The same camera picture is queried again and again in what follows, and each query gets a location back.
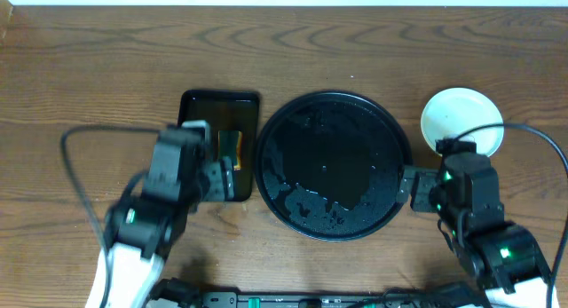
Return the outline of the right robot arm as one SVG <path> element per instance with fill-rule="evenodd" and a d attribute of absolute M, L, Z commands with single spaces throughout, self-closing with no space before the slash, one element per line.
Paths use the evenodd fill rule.
<path fill-rule="evenodd" d="M 437 170 L 406 166 L 398 197 L 416 212 L 435 213 L 448 248 L 491 300 L 517 304 L 526 290 L 557 306 L 553 269 L 528 229 L 505 219 L 497 171 L 482 154 L 443 156 Z"/>

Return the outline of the green and yellow sponge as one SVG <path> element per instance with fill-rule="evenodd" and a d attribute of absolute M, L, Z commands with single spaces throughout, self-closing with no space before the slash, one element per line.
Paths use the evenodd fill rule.
<path fill-rule="evenodd" d="M 239 130 L 220 130 L 217 134 L 217 157 L 229 158 L 234 170 L 241 170 L 242 133 Z"/>

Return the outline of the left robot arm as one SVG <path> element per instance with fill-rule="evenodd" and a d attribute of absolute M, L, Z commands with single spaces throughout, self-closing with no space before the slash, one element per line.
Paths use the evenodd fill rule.
<path fill-rule="evenodd" d="M 158 133 L 150 166 L 132 177 L 107 212 L 104 248 L 89 307 L 143 307 L 187 217 L 203 201 L 230 201 L 233 162 L 211 154 L 203 120 Z"/>

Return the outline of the light blue plate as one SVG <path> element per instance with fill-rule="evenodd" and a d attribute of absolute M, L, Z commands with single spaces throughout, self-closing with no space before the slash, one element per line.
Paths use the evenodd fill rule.
<path fill-rule="evenodd" d="M 469 88 L 449 88 L 435 94 L 422 110 L 421 131 L 428 146 L 454 138 L 466 130 L 503 123 L 498 107 L 481 92 Z"/>

